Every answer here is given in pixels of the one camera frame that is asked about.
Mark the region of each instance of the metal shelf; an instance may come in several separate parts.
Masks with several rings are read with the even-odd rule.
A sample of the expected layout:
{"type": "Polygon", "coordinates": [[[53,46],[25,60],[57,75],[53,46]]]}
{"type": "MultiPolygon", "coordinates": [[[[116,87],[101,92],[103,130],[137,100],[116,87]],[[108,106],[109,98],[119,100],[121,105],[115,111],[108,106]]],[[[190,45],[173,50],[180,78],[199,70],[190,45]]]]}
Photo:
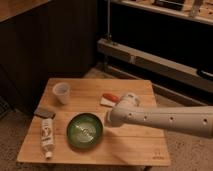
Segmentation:
{"type": "Polygon", "coordinates": [[[173,16],[173,17],[177,17],[177,18],[181,18],[181,19],[185,19],[185,20],[213,25],[213,14],[210,14],[210,15],[212,15],[212,19],[204,18],[204,17],[201,17],[196,14],[195,14],[195,16],[190,15],[190,11],[193,10],[193,4],[192,4],[191,8],[189,8],[190,10],[176,11],[176,10],[172,10],[172,9],[168,9],[168,8],[164,8],[164,7],[158,7],[158,6],[151,5],[151,4],[142,4],[142,3],[138,3],[137,1],[130,1],[130,0],[111,0],[111,2],[120,4],[120,5],[137,8],[137,9],[165,14],[165,15],[169,15],[169,16],[173,16]]]}

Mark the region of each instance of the paper cup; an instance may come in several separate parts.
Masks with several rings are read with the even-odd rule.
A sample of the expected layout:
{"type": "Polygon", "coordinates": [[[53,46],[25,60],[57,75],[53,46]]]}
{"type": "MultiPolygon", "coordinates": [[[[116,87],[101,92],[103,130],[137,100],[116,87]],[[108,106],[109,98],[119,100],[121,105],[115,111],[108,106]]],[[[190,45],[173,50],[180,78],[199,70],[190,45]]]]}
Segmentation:
{"type": "Polygon", "coordinates": [[[53,94],[62,104],[67,104],[70,101],[70,85],[65,82],[57,83],[53,87],[53,94]]]}

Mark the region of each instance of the wooden table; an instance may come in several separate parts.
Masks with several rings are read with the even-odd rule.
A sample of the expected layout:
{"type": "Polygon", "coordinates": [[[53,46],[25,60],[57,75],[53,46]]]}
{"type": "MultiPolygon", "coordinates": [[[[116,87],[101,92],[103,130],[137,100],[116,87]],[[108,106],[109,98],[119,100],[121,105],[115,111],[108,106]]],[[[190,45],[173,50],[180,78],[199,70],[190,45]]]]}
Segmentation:
{"type": "Polygon", "coordinates": [[[0,0],[0,22],[47,2],[50,0],[0,0]]]}
{"type": "Polygon", "coordinates": [[[45,160],[40,147],[41,119],[34,117],[18,154],[18,162],[70,163],[97,165],[148,165],[168,166],[170,157],[164,132],[145,126],[123,125],[119,128],[104,127],[102,141],[96,148],[83,152],[73,151],[66,139],[69,121],[81,112],[96,114],[103,122],[108,107],[99,105],[103,93],[121,96],[126,92],[141,97],[141,106],[156,106],[150,81],[119,79],[59,79],[48,81],[39,106],[54,110],[55,150],[51,160],[45,160]],[[61,105],[52,94],[58,82],[71,85],[71,100],[61,105]]]}

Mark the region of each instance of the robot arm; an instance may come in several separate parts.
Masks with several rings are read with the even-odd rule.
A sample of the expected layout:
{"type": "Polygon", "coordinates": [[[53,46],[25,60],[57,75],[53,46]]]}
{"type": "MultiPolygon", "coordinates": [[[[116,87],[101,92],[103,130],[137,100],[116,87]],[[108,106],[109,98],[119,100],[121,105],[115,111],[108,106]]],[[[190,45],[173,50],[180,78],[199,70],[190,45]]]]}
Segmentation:
{"type": "Polygon", "coordinates": [[[121,126],[124,123],[213,137],[213,106],[141,108],[139,98],[125,94],[106,115],[106,125],[121,126]]]}

